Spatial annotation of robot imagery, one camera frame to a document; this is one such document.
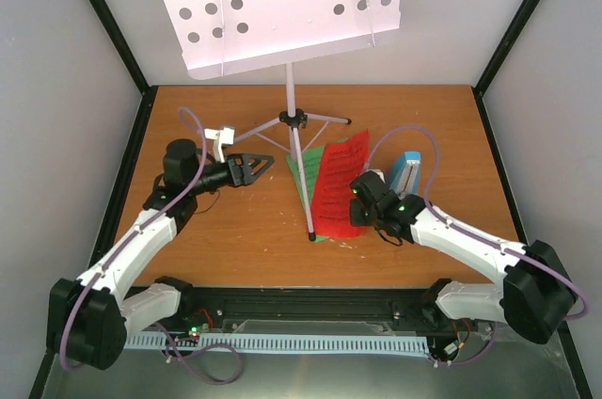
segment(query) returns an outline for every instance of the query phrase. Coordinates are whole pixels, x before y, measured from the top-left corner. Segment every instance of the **stand pole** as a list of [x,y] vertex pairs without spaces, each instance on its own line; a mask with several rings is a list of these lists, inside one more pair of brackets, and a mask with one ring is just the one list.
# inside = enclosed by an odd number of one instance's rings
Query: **stand pole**
[[[294,98],[294,72],[293,64],[287,63],[284,66],[286,72],[286,113],[289,117],[294,117],[296,112],[296,102]],[[293,131],[289,132],[289,141],[291,142],[291,159],[297,160],[297,152],[293,149],[294,137]]]

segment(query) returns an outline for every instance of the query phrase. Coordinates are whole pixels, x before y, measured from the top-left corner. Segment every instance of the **wooden tabletop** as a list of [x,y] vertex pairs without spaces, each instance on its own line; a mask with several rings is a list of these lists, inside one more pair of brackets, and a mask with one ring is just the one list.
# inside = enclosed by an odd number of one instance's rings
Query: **wooden tabletop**
[[[441,149],[441,166],[431,201],[451,215],[485,231],[516,239],[479,113],[468,86],[299,86],[297,105],[306,112],[346,117],[331,123],[314,146],[370,130],[371,147],[390,129],[417,124],[431,131]],[[150,116],[119,227],[134,222],[162,172],[167,143],[195,138],[177,115],[195,109],[205,127],[235,126],[237,134],[277,117],[286,108],[283,86],[161,87]],[[302,143],[321,128],[311,121]],[[264,132],[288,145],[285,125]],[[211,211],[195,215],[178,237],[152,260],[137,284],[169,275],[202,286],[241,287],[427,287],[439,278],[486,281],[477,272],[419,245],[394,247],[375,231],[354,239],[308,240],[305,216],[289,171],[286,152],[256,137],[230,152],[271,154],[276,162],[250,187],[224,188]],[[434,163],[433,149],[421,134],[390,138],[372,166],[386,169],[404,151],[422,154],[424,186]],[[198,197],[198,209],[214,196]]]

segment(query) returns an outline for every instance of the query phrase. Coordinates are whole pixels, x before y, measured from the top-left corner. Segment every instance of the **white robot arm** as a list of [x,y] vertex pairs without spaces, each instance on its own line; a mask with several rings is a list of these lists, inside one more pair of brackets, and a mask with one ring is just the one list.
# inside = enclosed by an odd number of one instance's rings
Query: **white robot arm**
[[502,240],[470,227],[424,199],[400,199],[376,171],[366,171],[351,184],[351,220],[373,226],[387,242],[419,243],[445,253],[478,272],[491,284],[438,280],[425,294],[423,315],[432,327],[461,318],[504,322],[534,343],[546,343],[566,318],[577,297],[564,283],[534,268],[529,257],[568,279],[554,249],[541,241],[531,246]]
[[[182,295],[191,290],[192,285],[177,279],[160,278],[142,293],[129,298],[126,295],[152,258],[192,218],[197,209],[196,195],[214,192],[225,185],[251,185],[274,164],[272,156],[224,156],[221,145],[231,143],[232,128],[205,130],[205,133],[207,138],[215,140],[215,157],[205,166],[190,192],[161,214],[166,204],[178,197],[198,172],[197,146],[192,140],[179,139],[167,146],[164,173],[157,177],[134,225],[76,280],[60,279],[55,284],[50,293],[48,348],[58,353],[63,333],[71,327],[67,357],[106,369],[115,362],[128,337],[183,311]],[[143,225],[152,218],[155,219],[150,224]],[[78,300],[81,307],[75,305]]]

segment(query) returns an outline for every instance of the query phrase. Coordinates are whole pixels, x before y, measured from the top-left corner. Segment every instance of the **black clamp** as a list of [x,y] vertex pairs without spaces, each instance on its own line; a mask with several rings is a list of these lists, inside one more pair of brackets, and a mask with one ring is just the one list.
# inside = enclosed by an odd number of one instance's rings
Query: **black clamp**
[[303,129],[308,125],[308,116],[303,109],[295,109],[294,117],[289,117],[289,113],[286,110],[283,110],[278,115],[278,118],[281,122],[288,124],[291,128],[299,128],[301,126]]

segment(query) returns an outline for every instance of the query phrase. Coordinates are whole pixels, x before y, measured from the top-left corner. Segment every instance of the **hole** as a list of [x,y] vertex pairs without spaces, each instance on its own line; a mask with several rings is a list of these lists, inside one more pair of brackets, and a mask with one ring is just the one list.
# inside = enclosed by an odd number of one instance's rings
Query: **hole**
[[232,0],[230,2],[230,5],[232,6],[232,8],[234,8],[235,10],[240,10],[243,7],[243,0]]
[[180,8],[180,18],[183,20],[189,20],[192,18],[192,11],[190,11],[190,8]]
[[217,5],[213,2],[210,2],[205,6],[205,11],[210,15],[215,15],[217,13]]

